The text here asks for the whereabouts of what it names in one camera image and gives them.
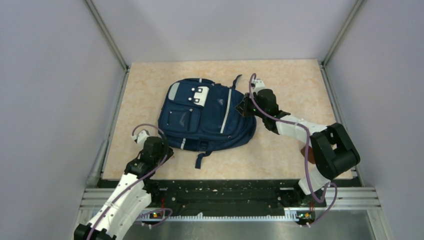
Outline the navy blue student backpack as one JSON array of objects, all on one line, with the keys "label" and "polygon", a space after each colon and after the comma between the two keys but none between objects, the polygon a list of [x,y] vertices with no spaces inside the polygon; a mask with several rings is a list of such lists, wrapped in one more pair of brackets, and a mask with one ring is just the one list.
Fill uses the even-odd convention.
[{"label": "navy blue student backpack", "polygon": [[197,152],[195,168],[212,152],[237,148],[254,136],[257,120],[236,109],[244,94],[206,78],[185,78],[173,83],[165,96],[158,127],[172,148]]}]

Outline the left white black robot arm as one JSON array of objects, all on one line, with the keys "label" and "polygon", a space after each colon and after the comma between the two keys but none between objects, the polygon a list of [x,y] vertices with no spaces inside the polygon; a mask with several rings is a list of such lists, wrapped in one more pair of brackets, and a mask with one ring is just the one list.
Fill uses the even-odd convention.
[{"label": "left white black robot arm", "polygon": [[140,213],[160,202],[160,193],[145,189],[148,180],[173,154],[165,137],[145,134],[137,137],[141,151],[127,163],[124,172],[100,210],[88,223],[80,223],[73,233],[75,240],[121,240]]}]

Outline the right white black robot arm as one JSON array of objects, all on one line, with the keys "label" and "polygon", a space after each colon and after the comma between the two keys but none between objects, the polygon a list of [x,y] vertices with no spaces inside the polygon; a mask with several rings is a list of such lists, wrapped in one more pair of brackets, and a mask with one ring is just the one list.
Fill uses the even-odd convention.
[{"label": "right white black robot arm", "polygon": [[261,118],[265,128],[277,135],[304,143],[305,177],[298,181],[299,189],[293,192],[293,200],[299,206],[307,206],[313,198],[317,199],[316,191],[326,190],[333,179],[361,161],[342,124],[322,125],[297,118],[279,108],[271,89],[246,93],[236,110],[243,117]]}]

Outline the brown leather pouch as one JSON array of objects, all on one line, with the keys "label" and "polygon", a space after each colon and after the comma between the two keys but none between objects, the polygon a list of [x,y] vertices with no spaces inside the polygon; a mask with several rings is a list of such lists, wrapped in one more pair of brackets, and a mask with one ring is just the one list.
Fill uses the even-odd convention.
[{"label": "brown leather pouch", "polygon": [[304,157],[307,157],[307,161],[310,164],[315,165],[316,164],[316,160],[315,160],[315,156],[314,156],[314,152],[313,152],[313,148],[311,146],[304,146],[301,150],[300,150],[301,154]]}]

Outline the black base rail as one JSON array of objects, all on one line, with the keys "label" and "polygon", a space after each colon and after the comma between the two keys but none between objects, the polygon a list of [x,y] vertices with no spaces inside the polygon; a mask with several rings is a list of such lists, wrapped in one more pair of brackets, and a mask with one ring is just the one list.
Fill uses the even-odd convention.
[{"label": "black base rail", "polygon": [[289,207],[325,207],[305,195],[296,179],[147,180],[150,208],[172,209],[174,217],[283,216]]}]

